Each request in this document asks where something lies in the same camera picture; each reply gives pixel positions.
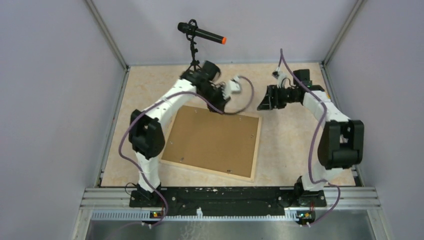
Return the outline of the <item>white wooden photo frame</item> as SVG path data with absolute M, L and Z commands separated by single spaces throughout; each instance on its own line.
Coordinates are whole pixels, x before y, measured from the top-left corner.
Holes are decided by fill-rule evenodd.
M 221 115 L 205 108 L 181 107 L 172 117 L 161 153 L 163 164 L 253 182 L 262 117 Z

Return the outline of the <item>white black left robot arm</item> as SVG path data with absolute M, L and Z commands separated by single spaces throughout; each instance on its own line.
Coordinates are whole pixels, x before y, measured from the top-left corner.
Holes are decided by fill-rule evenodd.
M 224 94 L 224 83 L 215 83 L 220 75 L 221 70 L 217 65 L 205 61 L 201 68 L 183 72 L 154 104 L 131 113 L 130 126 L 125 135 L 136 154 L 140 173 L 137 190 L 147 206 L 156 206 L 161 198 L 157 191 L 161 185 L 158 156 L 166 144 L 165 125 L 193 97 L 205 100 L 210 111 L 223 114 L 230 97 Z

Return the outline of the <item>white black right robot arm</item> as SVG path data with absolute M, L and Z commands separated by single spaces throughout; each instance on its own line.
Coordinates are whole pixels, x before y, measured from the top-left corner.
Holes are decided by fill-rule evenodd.
M 300 103 L 308 109 L 322 128 L 317 148 L 318 162 L 308 160 L 308 173 L 294 185 L 293 200 L 307 206 L 328 181 L 342 170 L 359 164 L 363 159 L 365 126 L 343 114 L 326 94 L 325 89 L 313 84 L 308 69 L 293 72 L 293 84 L 285 87 L 288 77 L 279 68 L 272 72 L 277 83 L 268 85 L 258 111 L 283 109 L 287 104 Z

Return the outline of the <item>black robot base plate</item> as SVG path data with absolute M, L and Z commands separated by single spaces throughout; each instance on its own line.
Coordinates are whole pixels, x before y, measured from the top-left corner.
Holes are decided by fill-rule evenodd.
M 193 216 L 200 209 L 206 217 L 282 216 L 289 207 L 326 207 L 323 190 L 307 191 L 301 185 L 233 187 L 160 187 L 157 198 L 138 190 L 130 195 L 131 208 L 158 208 L 169 217 Z

